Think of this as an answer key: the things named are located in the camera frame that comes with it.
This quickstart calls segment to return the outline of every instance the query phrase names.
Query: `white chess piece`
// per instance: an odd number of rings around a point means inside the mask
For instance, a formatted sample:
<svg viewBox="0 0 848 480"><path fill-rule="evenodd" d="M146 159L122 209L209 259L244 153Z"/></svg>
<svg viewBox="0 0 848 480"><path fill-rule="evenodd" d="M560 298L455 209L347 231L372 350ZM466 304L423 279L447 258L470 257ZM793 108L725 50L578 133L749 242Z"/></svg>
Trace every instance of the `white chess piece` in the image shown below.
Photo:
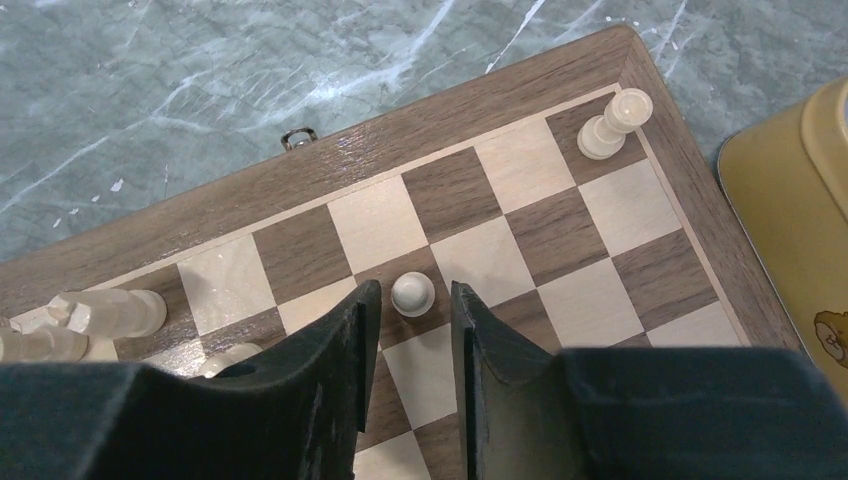
<svg viewBox="0 0 848 480"><path fill-rule="evenodd" d="M64 328L20 333L0 327L0 362L76 362L87 348L87 336Z"/></svg>
<svg viewBox="0 0 848 480"><path fill-rule="evenodd" d="M404 317L420 317L436 300L436 288L427 275L404 273L392 286L392 305Z"/></svg>
<svg viewBox="0 0 848 480"><path fill-rule="evenodd" d="M242 360L247 360L261 351L262 347L253 343L233 345L225 352L209 357L200 366L197 374L203 375L206 378L212 378L221 373L225 368L233 366Z"/></svg>
<svg viewBox="0 0 848 480"><path fill-rule="evenodd" d="M64 292L47 304L42 324L85 335L117 339L144 337L162 327L165 300L149 290L91 290Z"/></svg>
<svg viewBox="0 0 848 480"><path fill-rule="evenodd" d="M577 147L592 160L604 160L621 150L628 133L651 118L654 103L638 88L615 94L603 115L592 117L577 134Z"/></svg>

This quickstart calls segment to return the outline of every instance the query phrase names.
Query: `metal hook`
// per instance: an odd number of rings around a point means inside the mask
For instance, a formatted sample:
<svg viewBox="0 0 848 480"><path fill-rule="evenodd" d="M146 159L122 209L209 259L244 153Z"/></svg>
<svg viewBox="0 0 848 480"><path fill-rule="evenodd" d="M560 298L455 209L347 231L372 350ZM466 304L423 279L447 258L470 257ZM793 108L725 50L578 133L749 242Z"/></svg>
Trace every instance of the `metal hook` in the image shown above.
<svg viewBox="0 0 848 480"><path fill-rule="evenodd" d="M294 145L292 145L292 143L289 142L289 139L292 137L292 135L295 135L295 134L298 134L298 133L305 133L305 134L309 135L309 140L304 139L304 140L296 142ZM315 133L315 130L312 130L309 127L295 128L294 130L289 130L288 132L285 133L285 135L280 137L280 143L283 144L283 148L285 148L287 152L289 150L294 150L297 147L302 147L306 144L312 143L315 140L318 140L318 134Z"/></svg>

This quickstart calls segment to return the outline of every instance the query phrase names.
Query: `chess piece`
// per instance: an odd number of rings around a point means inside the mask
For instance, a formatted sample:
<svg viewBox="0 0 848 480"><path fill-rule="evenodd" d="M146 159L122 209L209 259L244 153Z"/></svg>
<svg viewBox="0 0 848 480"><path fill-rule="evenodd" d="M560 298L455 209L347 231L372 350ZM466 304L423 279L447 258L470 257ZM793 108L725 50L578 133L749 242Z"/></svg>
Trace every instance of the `chess piece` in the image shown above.
<svg viewBox="0 0 848 480"><path fill-rule="evenodd" d="M20 333L0 327L0 362L76 362L87 348L87 336L64 328Z"/></svg>
<svg viewBox="0 0 848 480"><path fill-rule="evenodd" d="M651 118L654 104L647 93L625 88L615 94L603 115L592 117L577 134L577 147L592 160L604 160L621 150L628 133Z"/></svg>
<svg viewBox="0 0 848 480"><path fill-rule="evenodd" d="M420 317L436 300L436 288L427 275L404 273L392 286L392 305L404 317Z"/></svg>
<svg viewBox="0 0 848 480"><path fill-rule="evenodd" d="M47 304L42 324L112 340L145 337L162 327L165 300L149 290L63 292Z"/></svg>
<svg viewBox="0 0 848 480"><path fill-rule="evenodd" d="M233 345L227 351L209 357L200 366L197 374L203 375L206 378L212 378L221 373L225 368L235 365L242 360L247 360L261 351L262 347L253 343Z"/></svg>

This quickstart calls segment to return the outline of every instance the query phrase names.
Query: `white rook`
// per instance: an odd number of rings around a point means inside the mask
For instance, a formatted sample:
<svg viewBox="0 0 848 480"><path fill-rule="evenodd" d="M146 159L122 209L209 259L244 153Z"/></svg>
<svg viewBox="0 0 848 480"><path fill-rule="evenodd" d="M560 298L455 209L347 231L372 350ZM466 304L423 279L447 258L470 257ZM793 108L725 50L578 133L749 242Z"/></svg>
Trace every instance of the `white rook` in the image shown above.
<svg viewBox="0 0 848 480"><path fill-rule="evenodd" d="M638 88L615 94L603 115L592 117L577 134L577 147L592 160L605 160L621 150L627 134L642 126L654 113L654 103Z"/></svg>
<svg viewBox="0 0 848 480"><path fill-rule="evenodd" d="M85 335L117 339L145 337L162 327L165 300L149 290L64 292L47 304L42 323Z"/></svg>

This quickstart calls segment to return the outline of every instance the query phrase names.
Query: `yellow container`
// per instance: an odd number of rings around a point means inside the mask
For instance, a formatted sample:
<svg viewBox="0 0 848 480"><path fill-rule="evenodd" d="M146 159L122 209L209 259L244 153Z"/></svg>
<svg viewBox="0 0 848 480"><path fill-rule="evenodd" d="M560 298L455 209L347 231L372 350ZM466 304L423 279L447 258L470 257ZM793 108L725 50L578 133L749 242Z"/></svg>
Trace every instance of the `yellow container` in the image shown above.
<svg viewBox="0 0 848 480"><path fill-rule="evenodd" d="M724 145L718 172L795 329L848 403L848 77Z"/></svg>

